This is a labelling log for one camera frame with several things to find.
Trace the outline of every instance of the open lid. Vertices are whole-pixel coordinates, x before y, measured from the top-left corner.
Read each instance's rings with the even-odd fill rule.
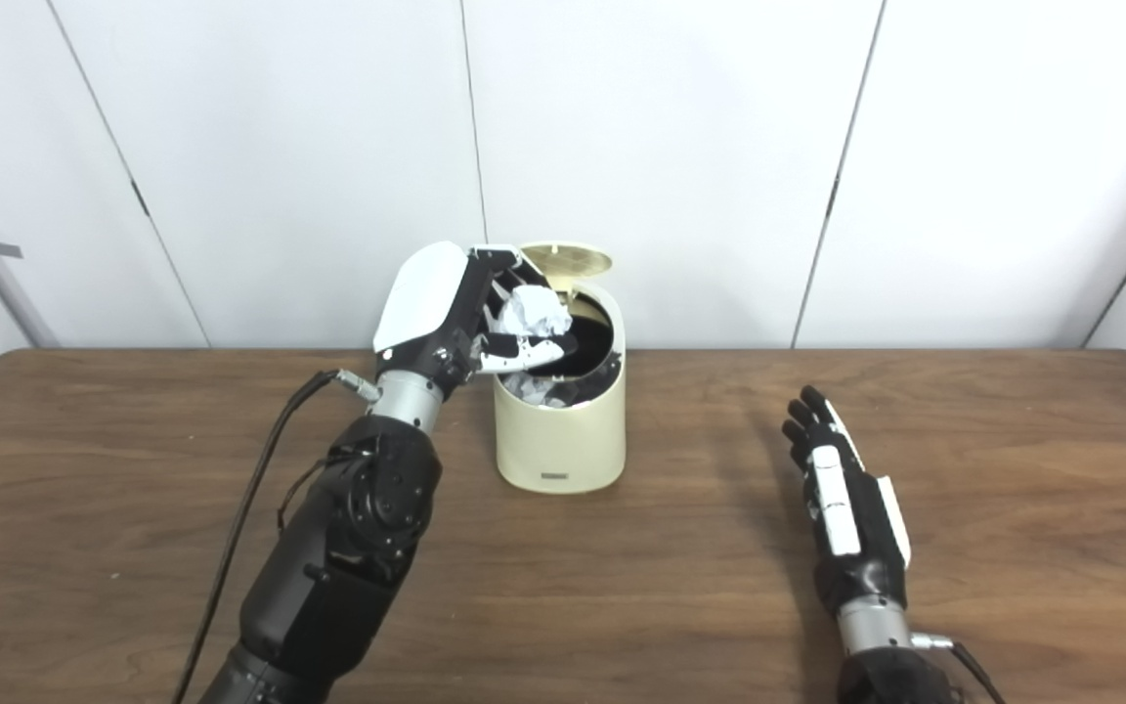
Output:
[[[551,288],[558,293],[571,294],[573,279],[595,277],[611,267],[611,256],[578,241],[533,241],[519,250],[537,265],[551,282]]]

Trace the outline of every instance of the wooden table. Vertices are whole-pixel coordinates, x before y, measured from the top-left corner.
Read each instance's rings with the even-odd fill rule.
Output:
[[[314,371],[369,362],[1,357],[0,703],[167,701],[271,420]],[[897,482],[912,624],[960,638],[1012,704],[1126,703],[1119,351],[636,351],[625,476],[572,498],[504,484],[488,382],[462,389],[435,433],[434,526],[332,701],[832,701],[839,636],[778,431],[805,382]],[[328,389],[295,415],[196,689],[235,638],[277,499],[359,410]]]

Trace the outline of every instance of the black cable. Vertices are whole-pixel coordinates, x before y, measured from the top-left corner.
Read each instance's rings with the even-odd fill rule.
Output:
[[[212,627],[212,620],[215,618],[215,607],[220,606],[220,592],[224,591],[224,579],[229,576],[229,567],[233,564],[233,552],[238,549],[238,538],[241,537],[241,526],[245,525],[247,515],[250,513],[250,504],[254,502],[256,491],[259,491],[259,482],[263,481],[263,473],[268,471],[268,462],[271,454],[277,449],[277,440],[285,430],[285,424],[289,416],[298,410],[298,407],[307,401],[319,389],[337,377],[338,371],[329,373],[316,373],[307,380],[298,391],[289,396],[277,417],[277,424],[272,425],[268,431],[268,440],[263,443],[263,452],[259,455],[259,463],[256,464],[254,472],[251,472],[250,482],[247,484],[245,493],[241,496],[241,504],[238,505],[236,514],[233,514],[233,525],[229,527],[229,536],[224,541],[224,553],[220,555],[220,564],[215,569],[215,581],[211,585],[211,594],[206,597],[206,607],[203,609],[203,618],[197,624],[197,633],[194,633],[194,642],[189,647],[189,656],[185,658],[185,667],[180,672],[180,681],[176,683],[176,692],[171,704],[181,704],[185,699],[185,690],[189,689],[189,680],[194,677],[194,665],[197,665],[197,657],[203,652],[203,642],[206,641],[206,632]]]
[[[973,674],[975,681],[980,683],[980,686],[984,687],[984,692],[989,693],[989,697],[995,702],[995,704],[1006,704],[1006,699],[1002,699],[1002,695],[998,694],[997,687],[993,686],[993,680],[989,678],[989,674],[984,671],[984,668],[980,667],[980,661],[975,660],[971,651],[962,647],[960,642],[955,642],[950,648],[953,656],[958,658],[962,667],[967,668],[967,670]]]
[[[294,500],[294,494],[298,493],[301,487],[307,483],[307,479],[312,478],[314,473],[321,471],[322,469],[331,467],[332,464],[345,463],[345,461],[352,460],[354,457],[356,456],[334,455],[332,457],[324,457],[323,460],[316,460],[315,463],[307,469],[307,471],[303,472],[303,475],[294,480],[294,484],[289,485],[289,491],[285,492],[285,499],[282,500],[280,508],[277,508],[277,535],[280,535],[283,534],[283,532],[285,532],[285,510],[289,508],[289,502],[291,500]]]

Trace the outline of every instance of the trash can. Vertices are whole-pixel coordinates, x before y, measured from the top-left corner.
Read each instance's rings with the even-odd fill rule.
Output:
[[[580,493],[611,484],[625,469],[625,321],[589,278],[611,258],[590,246],[546,241],[520,248],[572,315],[578,348],[494,387],[498,471],[512,485]]]

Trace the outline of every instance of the robotic arm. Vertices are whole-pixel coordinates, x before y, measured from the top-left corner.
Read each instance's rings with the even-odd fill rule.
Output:
[[[403,264],[376,329],[375,384],[332,378],[370,404],[328,451],[241,606],[241,638],[203,704],[319,704],[356,668],[432,516],[441,463],[428,434],[474,374],[548,364],[571,336],[492,332],[510,291],[545,285],[513,248],[444,241]],[[178,689],[178,698],[184,695]]]
[[[819,552],[814,589],[846,649],[839,704],[956,704],[946,674],[920,654],[931,649],[950,650],[995,704],[1004,704],[964,647],[908,626],[911,541],[893,481],[867,473],[840,413],[817,389],[802,389],[788,411],[781,430],[805,478]]]

